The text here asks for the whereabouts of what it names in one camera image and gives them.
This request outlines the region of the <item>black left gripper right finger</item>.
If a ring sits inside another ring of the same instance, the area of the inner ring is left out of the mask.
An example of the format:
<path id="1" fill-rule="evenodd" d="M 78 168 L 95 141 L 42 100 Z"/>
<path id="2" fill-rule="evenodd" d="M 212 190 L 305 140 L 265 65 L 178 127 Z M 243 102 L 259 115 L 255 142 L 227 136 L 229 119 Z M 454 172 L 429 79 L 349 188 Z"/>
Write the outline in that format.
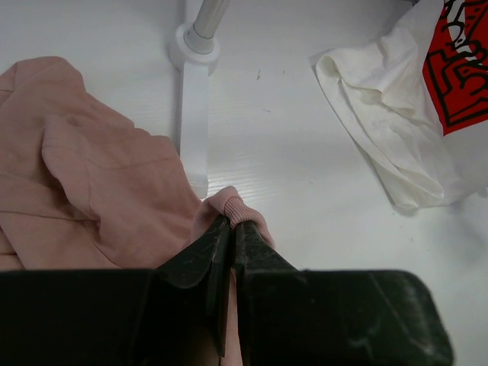
<path id="1" fill-rule="evenodd" d="M 243 364 L 299 365 L 302 273 L 264 241 L 252 222 L 236 228 L 235 269 Z"/>

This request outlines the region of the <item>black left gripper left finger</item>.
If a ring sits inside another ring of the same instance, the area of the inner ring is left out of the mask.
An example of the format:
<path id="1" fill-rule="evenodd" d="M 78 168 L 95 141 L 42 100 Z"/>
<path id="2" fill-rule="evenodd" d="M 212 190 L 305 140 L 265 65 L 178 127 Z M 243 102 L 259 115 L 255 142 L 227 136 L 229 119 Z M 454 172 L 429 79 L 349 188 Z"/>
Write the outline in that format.
<path id="1" fill-rule="evenodd" d="M 218 216 L 199 239 L 157 268 L 152 343 L 162 358 L 225 355 L 230 242 L 230 222 Z"/>

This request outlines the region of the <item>pink t shirt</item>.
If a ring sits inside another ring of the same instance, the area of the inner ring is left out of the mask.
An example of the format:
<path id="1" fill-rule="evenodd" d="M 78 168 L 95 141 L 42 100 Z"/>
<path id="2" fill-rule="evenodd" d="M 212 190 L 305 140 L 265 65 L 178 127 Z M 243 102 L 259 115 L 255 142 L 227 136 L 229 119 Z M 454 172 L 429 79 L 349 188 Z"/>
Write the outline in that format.
<path id="1" fill-rule="evenodd" d="M 67 60 L 1 76 L 1 269 L 156 268 L 219 216 L 265 218 L 226 187 L 201 200 L 172 143 L 90 95 Z"/>

